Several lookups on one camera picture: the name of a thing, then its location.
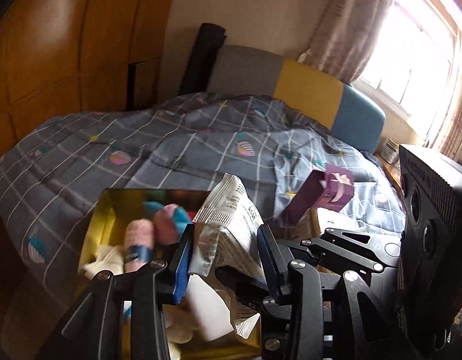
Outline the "white knit glove blue cuff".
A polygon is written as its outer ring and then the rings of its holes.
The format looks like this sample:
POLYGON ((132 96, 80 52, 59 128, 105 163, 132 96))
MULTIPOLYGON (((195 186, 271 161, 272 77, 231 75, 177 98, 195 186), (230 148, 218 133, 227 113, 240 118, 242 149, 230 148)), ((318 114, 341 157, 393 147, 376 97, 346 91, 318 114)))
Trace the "white knit glove blue cuff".
POLYGON ((97 248, 95 260, 84 264, 81 270, 84 276, 91 280, 101 271, 109 271, 113 275, 122 275, 125 272, 124 266, 124 257, 120 246, 100 244, 97 248))

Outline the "pink plush piece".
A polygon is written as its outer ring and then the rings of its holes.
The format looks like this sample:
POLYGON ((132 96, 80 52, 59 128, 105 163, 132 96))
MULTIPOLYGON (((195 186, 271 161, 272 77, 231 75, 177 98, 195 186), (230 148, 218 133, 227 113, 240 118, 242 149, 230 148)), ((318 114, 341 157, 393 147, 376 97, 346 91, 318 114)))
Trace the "pink plush piece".
POLYGON ((149 210, 153 211, 152 222, 156 241, 161 245, 171 245, 179 241, 182 231, 174 219, 174 214, 179 205, 174 203, 162 205, 158 202, 151 202, 149 210))

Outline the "blue plush toy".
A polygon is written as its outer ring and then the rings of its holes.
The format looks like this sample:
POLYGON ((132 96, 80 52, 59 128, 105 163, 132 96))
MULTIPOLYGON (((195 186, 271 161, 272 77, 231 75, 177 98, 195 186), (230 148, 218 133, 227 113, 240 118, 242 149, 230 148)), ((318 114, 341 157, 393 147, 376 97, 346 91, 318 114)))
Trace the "blue plush toy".
POLYGON ((180 237, 192 219, 188 212, 175 203, 163 205, 159 202, 142 203, 146 215, 156 227, 156 233, 161 236, 180 237))

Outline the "pink rolled towel blue band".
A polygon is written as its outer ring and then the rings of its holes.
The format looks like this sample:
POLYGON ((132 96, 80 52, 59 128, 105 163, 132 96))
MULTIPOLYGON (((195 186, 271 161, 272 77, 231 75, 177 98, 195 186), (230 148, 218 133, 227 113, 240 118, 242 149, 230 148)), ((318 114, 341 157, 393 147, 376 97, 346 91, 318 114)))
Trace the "pink rolled towel blue band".
POLYGON ((130 222, 124 237, 124 272, 135 272, 151 261, 154 245, 154 225, 150 220, 130 222))

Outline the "gold storage box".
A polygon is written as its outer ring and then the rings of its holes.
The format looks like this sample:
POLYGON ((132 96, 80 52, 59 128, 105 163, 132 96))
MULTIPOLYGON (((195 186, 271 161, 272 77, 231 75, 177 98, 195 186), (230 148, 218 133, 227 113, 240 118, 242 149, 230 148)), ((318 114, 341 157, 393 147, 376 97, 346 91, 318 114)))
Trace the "gold storage box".
MULTIPOLYGON (((142 203, 176 203, 195 213, 208 194, 207 191, 177 189, 103 190, 88 225, 79 265, 94 261, 100 245, 123 245, 128 223, 145 217, 142 203)), ((188 343, 173 346, 172 358, 176 355, 181 359, 255 359, 260 356, 260 328, 255 327, 246 340, 231 332, 206 342, 196 332, 188 343)))

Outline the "purple carton box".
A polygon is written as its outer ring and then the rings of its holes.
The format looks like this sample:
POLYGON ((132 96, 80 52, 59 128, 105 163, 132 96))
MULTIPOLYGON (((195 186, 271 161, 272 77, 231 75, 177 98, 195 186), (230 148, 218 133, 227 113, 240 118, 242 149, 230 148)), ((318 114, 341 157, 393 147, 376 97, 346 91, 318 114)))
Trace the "purple carton box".
POLYGON ((344 168, 327 163, 313 170, 283 211, 286 224, 296 225, 310 208, 339 212, 354 196, 354 176, 344 168))

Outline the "grey patterned bed quilt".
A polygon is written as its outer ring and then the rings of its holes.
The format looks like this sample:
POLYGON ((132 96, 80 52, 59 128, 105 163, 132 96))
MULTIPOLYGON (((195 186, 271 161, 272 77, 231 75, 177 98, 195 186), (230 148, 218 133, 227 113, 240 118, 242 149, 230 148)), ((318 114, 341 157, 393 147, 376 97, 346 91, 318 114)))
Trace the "grey patterned bed quilt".
POLYGON ((354 175, 345 215, 375 233, 404 230, 404 209, 373 155, 283 101, 211 93, 174 97, 145 111, 49 119, 1 156, 0 215, 29 271, 67 306, 104 189, 207 191, 234 174, 264 221, 286 236, 281 212, 326 164, 354 175))

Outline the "grey yellow blue headboard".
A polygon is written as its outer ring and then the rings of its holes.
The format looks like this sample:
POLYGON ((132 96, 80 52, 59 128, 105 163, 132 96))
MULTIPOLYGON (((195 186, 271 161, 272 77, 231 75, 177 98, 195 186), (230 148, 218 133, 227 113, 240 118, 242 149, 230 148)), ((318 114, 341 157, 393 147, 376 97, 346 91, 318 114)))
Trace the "grey yellow blue headboard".
POLYGON ((220 49, 207 91, 282 100, 328 128, 337 139, 371 154, 386 121, 380 106, 335 77, 292 58, 246 46, 220 49))

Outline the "black rolled mat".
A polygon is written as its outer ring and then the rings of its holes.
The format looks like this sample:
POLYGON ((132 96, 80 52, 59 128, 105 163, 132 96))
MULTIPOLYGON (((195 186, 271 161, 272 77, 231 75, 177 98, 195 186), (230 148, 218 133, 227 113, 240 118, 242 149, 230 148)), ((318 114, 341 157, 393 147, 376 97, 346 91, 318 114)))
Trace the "black rolled mat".
POLYGON ((225 28, 217 24, 201 24, 181 79, 179 95, 207 90, 218 52, 226 39, 225 32, 225 28))

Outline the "pink beige curtain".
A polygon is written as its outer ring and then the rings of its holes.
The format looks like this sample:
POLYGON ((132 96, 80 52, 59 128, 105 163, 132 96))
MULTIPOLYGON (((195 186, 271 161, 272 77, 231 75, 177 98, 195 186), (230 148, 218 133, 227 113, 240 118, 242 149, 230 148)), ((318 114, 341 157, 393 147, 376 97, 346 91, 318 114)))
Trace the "pink beige curtain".
POLYGON ((365 69, 393 0, 330 0, 298 62, 350 84, 365 69))

